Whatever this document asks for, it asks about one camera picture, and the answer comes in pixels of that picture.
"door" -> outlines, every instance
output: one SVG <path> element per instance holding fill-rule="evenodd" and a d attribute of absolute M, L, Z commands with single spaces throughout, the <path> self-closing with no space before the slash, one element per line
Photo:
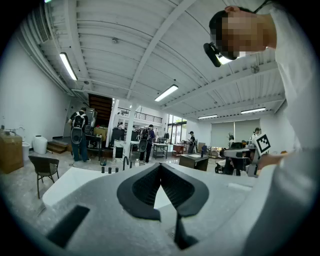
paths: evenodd
<path fill-rule="evenodd" d="M 176 144 L 176 133 L 177 133 L 177 126 L 174 125 L 172 127 L 172 139 L 171 139 L 172 144 Z"/>
<path fill-rule="evenodd" d="M 176 126 L 176 132 L 175 132 L 175 142 L 179 143 L 181 141 L 181 127 L 182 125 Z"/>

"ceiling light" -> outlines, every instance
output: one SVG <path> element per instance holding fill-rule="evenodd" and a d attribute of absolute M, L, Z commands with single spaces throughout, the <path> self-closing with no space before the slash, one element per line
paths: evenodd
<path fill-rule="evenodd" d="M 214 115 L 207 115 L 207 116 L 201 116 L 198 117 L 198 119 L 206 119 L 206 118 L 216 118 L 218 115 L 214 114 Z"/>
<path fill-rule="evenodd" d="M 260 108 L 255 108 L 255 109 L 251 109 L 251 110 L 241 111 L 241 114 L 255 113 L 255 112 L 264 111 L 264 110 L 266 110 L 265 107 L 260 107 Z"/>
<path fill-rule="evenodd" d="M 63 62 L 63 64 L 64 64 L 66 70 L 68 71 L 70 77 L 71 77 L 73 80 L 77 81 L 78 78 L 77 78 L 74 70 L 72 69 L 72 67 L 71 67 L 71 65 L 70 65 L 70 61 L 69 61 L 69 59 L 68 59 L 67 54 L 66 54 L 65 52 L 61 52 L 61 53 L 60 53 L 60 58 L 61 58 L 61 60 L 62 60 L 62 62 Z"/>
<path fill-rule="evenodd" d="M 168 89 L 166 89 L 162 94 L 160 94 L 160 96 L 158 96 L 155 101 L 159 102 L 161 101 L 163 98 L 167 97 L 169 94 L 172 94 L 175 90 L 178 89 L 178 86 L 176 86 L 175 84 L 171 85 Z"/>

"black pants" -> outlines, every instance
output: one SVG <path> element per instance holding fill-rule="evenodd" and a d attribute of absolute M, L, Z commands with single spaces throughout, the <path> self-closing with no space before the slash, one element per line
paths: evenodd
<path fill-rule="evenodd" d="M 149 157 L 150 157 L 150 153 L 151 153 L 151 149 L 152 149 L 152 144 L 150 144 L 149 142 L 146 145 L 146 149 L 145 152 L 141 152 L 140 153 L 140 161 L 144 160 L 145 157 L 145 162 L 148 163 L 149 162 Z"/>
<path fill-rule="evenodd" d="M 194 148 L 195 148 L 195 145 L 189 145 L 189 149 L 188 149 L 188 154 L 191 154 L 194 152 Z"/>

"wooden stairs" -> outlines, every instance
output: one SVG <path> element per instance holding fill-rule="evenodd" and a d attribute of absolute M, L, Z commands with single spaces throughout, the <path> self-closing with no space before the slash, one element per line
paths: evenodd
<path fill-rule="evenodd" d="M 50 142 L 48 141 L 46 149 L 51 151 L 51 152 L 55 152 L 55 153 L 61 154 L 61 153 L 67 151 L 67 146 L 64 145 L 64 144 L 60 144 L 58 142 L 55 142 L 55 141 L 50 141 Z"/>

